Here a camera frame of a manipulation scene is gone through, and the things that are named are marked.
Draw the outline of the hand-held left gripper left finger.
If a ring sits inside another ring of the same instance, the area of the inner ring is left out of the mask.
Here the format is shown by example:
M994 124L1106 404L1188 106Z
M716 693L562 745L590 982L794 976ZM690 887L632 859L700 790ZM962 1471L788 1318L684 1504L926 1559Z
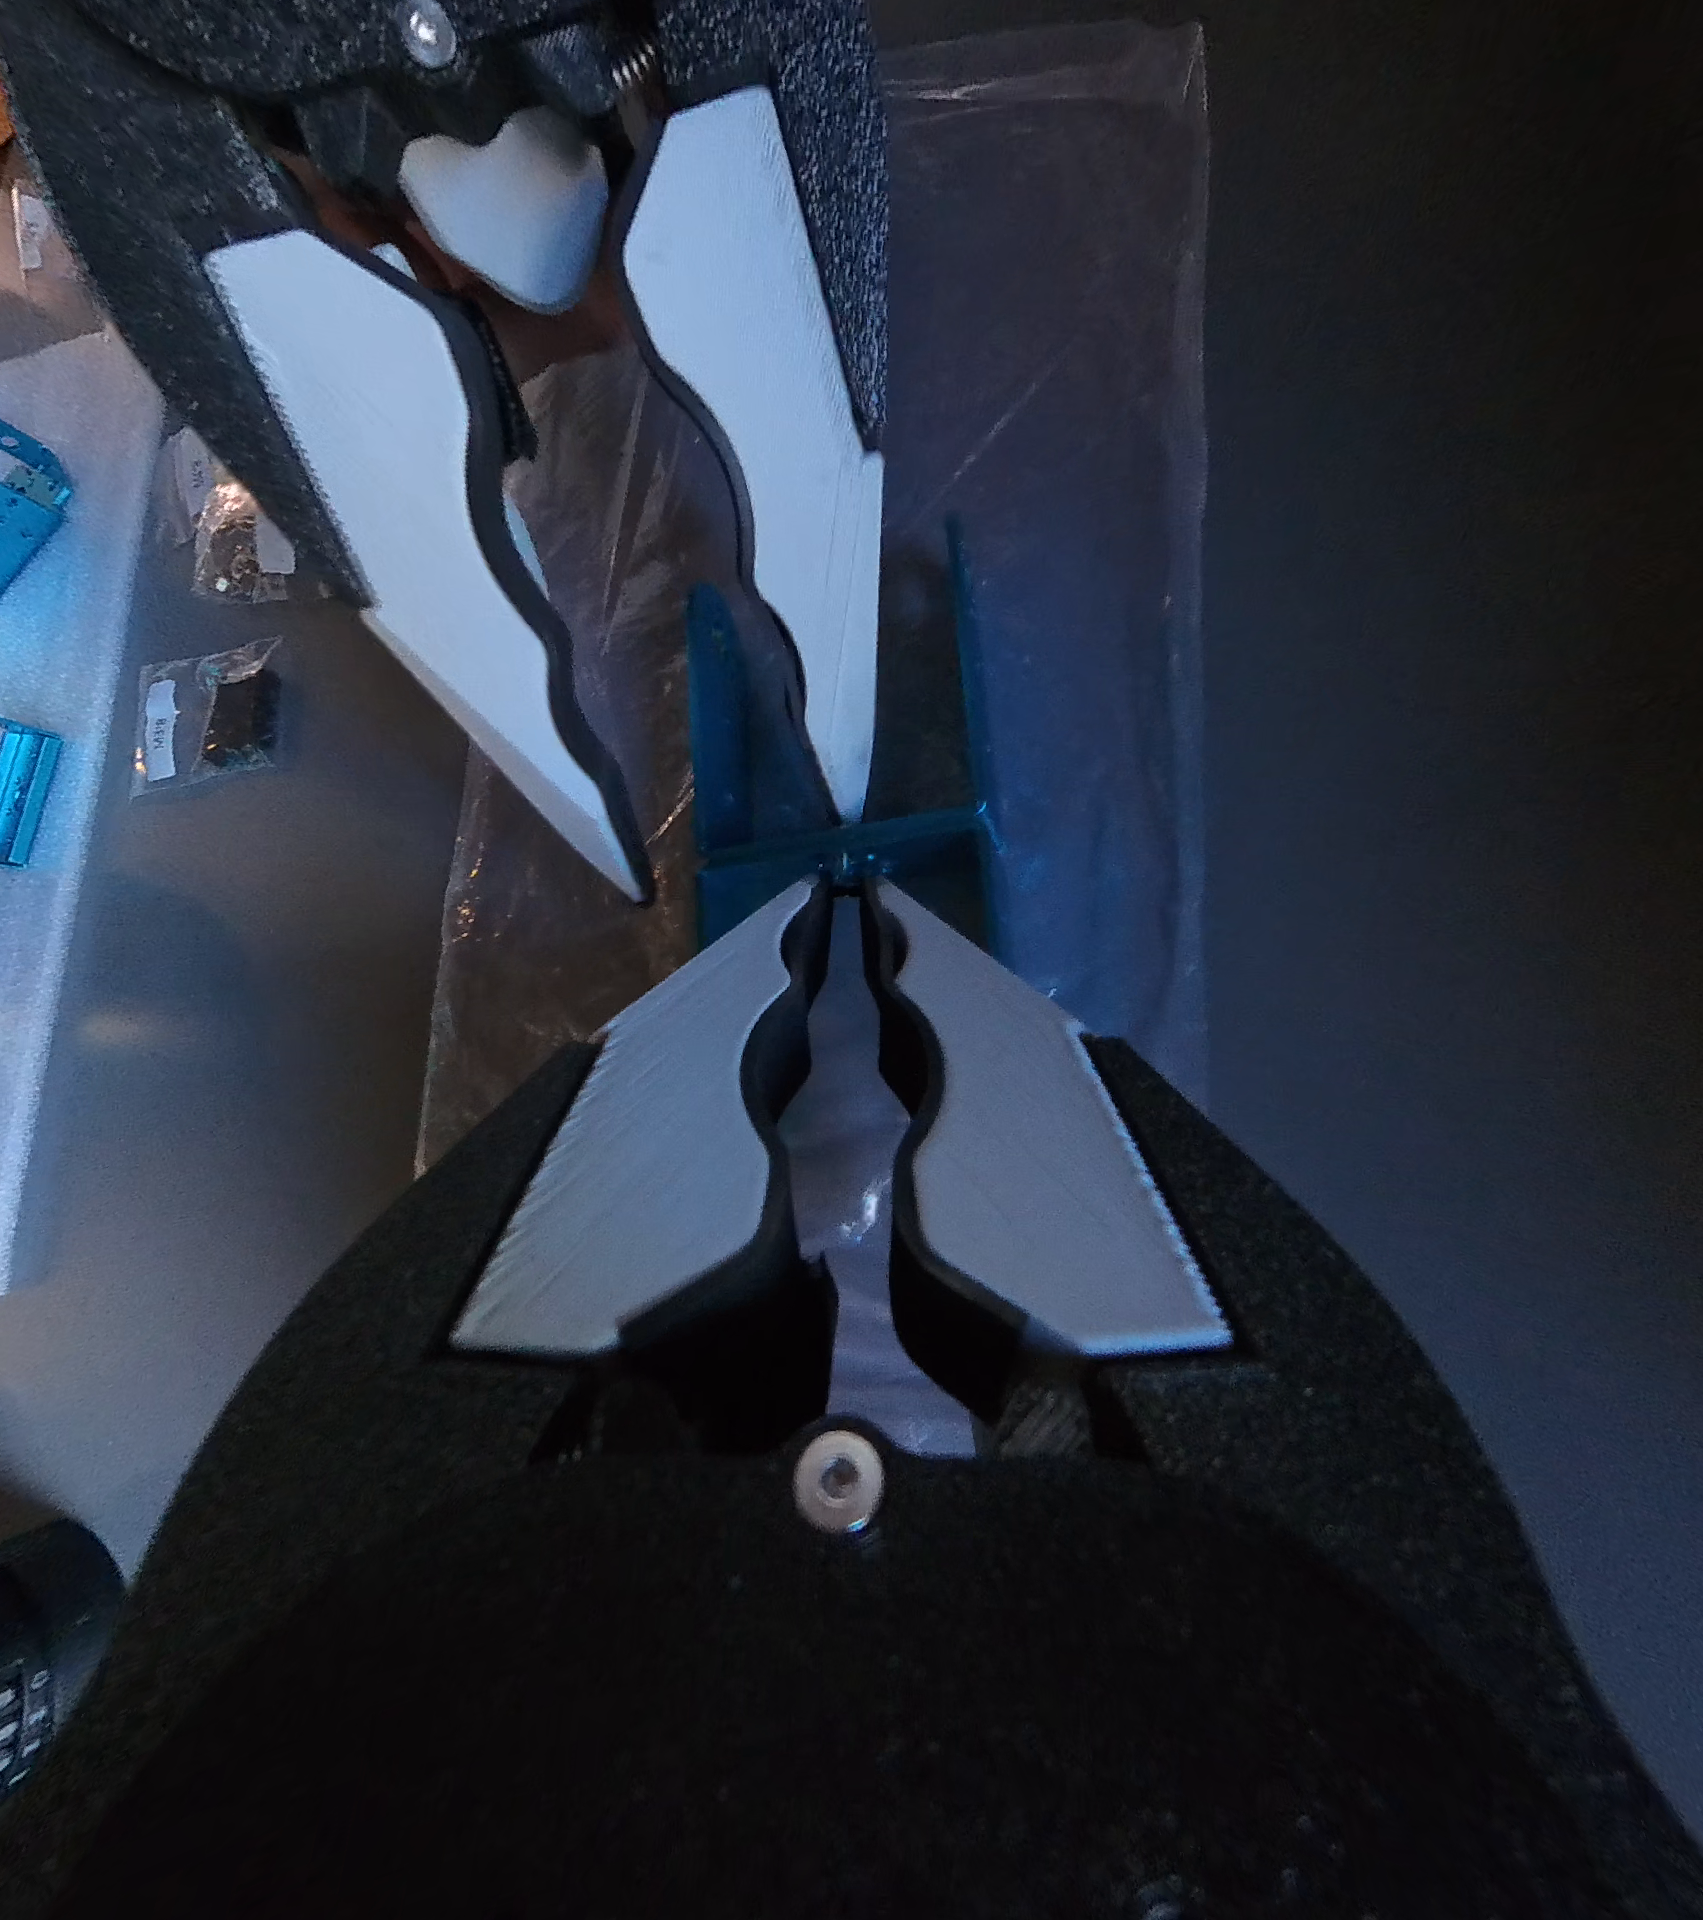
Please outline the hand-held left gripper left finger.
M804 879L610 1021L454 1324L588 1360L794 1227L780 1121L812 1071L832 891Z

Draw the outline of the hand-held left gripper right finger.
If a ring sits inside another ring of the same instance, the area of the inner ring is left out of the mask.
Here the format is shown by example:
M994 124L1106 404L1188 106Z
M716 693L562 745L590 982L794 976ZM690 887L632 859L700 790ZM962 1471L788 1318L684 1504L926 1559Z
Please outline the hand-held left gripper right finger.
M892 881L862 898L892 1183L894 1328L918 1365L1216 1354L1234 1332L1056 1000Z

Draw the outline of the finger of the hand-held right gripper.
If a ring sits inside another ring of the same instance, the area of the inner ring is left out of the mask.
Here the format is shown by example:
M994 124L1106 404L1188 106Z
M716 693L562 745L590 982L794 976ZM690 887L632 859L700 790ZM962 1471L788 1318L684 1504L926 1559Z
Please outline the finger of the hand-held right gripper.
M576 649L506 501L480 326L308 229L214 250L210 282L366 594L364 618L532 809L628 900L656 883Z
M630 322L720 455L740 574L796 659L842 818L868 796L878 708L884 456L864 442L766 84L650 128L616 202Z

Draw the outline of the grey desk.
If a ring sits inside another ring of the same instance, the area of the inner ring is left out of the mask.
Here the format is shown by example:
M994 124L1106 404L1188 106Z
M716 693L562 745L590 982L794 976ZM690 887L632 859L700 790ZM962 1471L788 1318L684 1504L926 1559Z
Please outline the grey desk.
M1703 5L1204 5L1200 1101L1391 1296L1703 1841ZM458 735L100 809L0 1538L130 1573L412 1172Z

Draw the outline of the pile of small hardware packets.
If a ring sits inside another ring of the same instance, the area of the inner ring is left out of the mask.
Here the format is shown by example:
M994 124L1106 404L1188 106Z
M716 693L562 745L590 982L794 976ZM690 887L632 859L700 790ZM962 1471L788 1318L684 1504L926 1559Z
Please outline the pile of small hardware packets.
M162 528L190 558L192 594L218 611L288 603L298 553L190 426L160 455ZM280 745L280 641L256 636L142 670L130 794L168 796L268 769Z

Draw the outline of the clear plastic bag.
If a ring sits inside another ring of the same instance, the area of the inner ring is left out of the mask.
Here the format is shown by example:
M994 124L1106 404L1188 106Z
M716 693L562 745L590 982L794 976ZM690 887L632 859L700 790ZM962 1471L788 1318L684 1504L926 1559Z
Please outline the clear plastic bag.
M874 821L982 798L1000 957L1208 1095L1200 551L1208 122L1196 26L1050 23L882 56L890 417ZM528 387L518 495L656 905L470 757L418 1169L694 947L686 613L724 588L720 465L634 348Z

